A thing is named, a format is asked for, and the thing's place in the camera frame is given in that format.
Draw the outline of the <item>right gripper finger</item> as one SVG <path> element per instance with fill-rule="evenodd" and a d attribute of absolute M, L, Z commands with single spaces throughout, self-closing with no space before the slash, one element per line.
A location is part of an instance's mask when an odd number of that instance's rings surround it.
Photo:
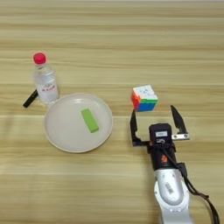
<path fill-rule="evenodd" d="M 176 128 L 178 129 L 178 133 L 172 135 L 172 140 L 173 141 L 189 140 L 190 136 L 186 130 L 184 120 L 174 106 L 171 106 L 171 113 L 172 113 L 174 124 Z"/>
<path fill-rule="evenodd" d="M 148 141 L 142 141 L 139 137 L 137 137 L 137 119 L 136 119 L 135 110 L 133 110 L 131 113 L 129 126 L 130 126 L 132 145 L 133 146 L 147 146 L 149 144 Z"/>

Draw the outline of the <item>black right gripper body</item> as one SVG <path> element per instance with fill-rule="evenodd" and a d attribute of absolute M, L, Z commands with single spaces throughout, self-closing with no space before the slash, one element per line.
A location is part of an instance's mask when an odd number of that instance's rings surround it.
<path fill-rule="evenodd" d="M 174 168 L 170 158 L 174 163 L 177 163 L 175 152 L 176 149 L 173 143 L 150 142 L 148 145 L 148 153 L 154 170 Z"/>

